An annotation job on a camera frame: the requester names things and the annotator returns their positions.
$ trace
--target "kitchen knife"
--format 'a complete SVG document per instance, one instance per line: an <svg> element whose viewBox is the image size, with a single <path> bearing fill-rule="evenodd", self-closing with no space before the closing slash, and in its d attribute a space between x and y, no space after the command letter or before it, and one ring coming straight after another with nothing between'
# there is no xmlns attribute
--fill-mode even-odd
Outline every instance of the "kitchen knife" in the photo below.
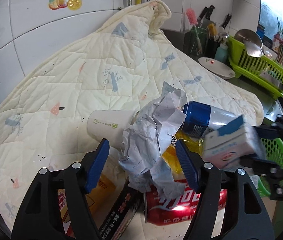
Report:
<svg viewBox="0 0 283 240"><path fill-rule="evenodd" d="M213 23L214 25L216 25L216 23L214 23L214 22L212 22L212 21L210 20L210 16L212 15L214 9L215 9L215 6L214 6L214 5L211 5L211 6L208 8L208 12L206 13L206 17L205 17L205 19L203 20L203 24L200 26L201 28L206 29L207 26L210 25L211 23Z"/></svg>
<svg viewBox="0 0 283 240"><path fill-rule="evenodd" d="M221 27L223 27L225 29L227 24L231 20L231 18L232 18L232 15L231 14L227 14L226 19L225 19L224 23L221 25Z"/></svg>
<svg viewBox="0 0 283 240"><path fill-rule="evenodd" d="M204 18L207 12L208 12L208 7L205 7L201 12L200 16L197 18L197 26L200 26L201 20Z"/></svg>

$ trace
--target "white paper cup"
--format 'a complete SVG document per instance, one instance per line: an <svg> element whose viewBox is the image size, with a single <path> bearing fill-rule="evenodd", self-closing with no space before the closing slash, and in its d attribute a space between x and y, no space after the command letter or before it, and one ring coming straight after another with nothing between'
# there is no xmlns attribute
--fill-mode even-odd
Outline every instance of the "white paper cup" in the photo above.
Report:
<svg viewBox="0 0 283 240"><path fill-rule="evenodd" d="M87 121L87 131L97 141L106 138L109 145L119 149L123 142L123 131L135 116L136 111L96 110Z"/></svg>

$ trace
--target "light blue bottle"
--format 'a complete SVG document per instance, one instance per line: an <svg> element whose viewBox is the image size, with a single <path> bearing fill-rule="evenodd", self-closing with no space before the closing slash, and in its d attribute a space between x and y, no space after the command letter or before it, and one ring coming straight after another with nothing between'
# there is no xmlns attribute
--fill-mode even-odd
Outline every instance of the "light blue bottle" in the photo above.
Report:
<svg viewBox="0 0 283 240"><path fill-rule="evenodd" d="M215 59L225 64L227 58L228 46L226 44L221 43L220 46L217 48Z"/></svg>

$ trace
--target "lemon sticker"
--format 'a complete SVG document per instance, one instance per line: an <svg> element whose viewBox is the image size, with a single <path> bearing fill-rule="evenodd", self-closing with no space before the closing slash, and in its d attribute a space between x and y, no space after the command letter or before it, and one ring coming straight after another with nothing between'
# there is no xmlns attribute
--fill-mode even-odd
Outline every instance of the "lemon sticker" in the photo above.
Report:
<svg viewBox="0 0 283 240"><path fill-rule="evenodd" d="M82 1L81 0L69 0L67 3L67 7L69 10L78 10L82 5Z"/></svg>

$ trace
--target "yellow plastic bottle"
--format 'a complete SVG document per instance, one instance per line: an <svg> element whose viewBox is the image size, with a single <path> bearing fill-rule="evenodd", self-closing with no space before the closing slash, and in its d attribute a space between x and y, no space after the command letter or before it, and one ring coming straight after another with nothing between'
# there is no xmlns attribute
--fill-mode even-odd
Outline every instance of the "yellow plastic bottle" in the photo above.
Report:
<svg viewBox="0 0 283 240"><path fill-rule="evenodd" d="M190 136L183 133L182 131L178 131L172 138L172 142L167 150L163 153L162 157L171 170L177 174L182 172L182 167L179 163L179 160L176 156L176 142L179 139L183 139L186 146L191 152L196 152L200 156L203 154L204 150L204 141L203 139L198 139L194 141Z"/></svg>

